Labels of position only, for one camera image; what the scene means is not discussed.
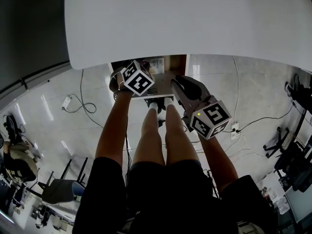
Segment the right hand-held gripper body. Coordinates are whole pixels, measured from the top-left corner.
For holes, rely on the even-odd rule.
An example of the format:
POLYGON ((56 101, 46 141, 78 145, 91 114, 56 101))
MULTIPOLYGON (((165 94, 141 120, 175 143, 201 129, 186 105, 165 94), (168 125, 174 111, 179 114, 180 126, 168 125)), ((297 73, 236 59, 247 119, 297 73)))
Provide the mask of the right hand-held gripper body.
POLYGON ((232 119, 224 103, 194 78, 176 75, 174 79, 180 84, 180 97, 176 99, 184 109, 182 120, 188 130, 195 130, 204 139, 224 131, 232 119))

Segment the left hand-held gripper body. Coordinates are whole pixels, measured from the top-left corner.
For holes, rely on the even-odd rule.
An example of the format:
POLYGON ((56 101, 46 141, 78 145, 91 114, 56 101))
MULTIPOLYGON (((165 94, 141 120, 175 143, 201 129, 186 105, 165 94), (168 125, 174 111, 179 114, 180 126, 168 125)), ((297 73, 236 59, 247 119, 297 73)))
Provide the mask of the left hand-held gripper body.
POLYGON ((115 95, 121 91, 131 91, 133 94, 141 96, 154 83, 149 71, 137 60, 133 60, 127 67, 119 67, 113 71, 109 88, 115 95))

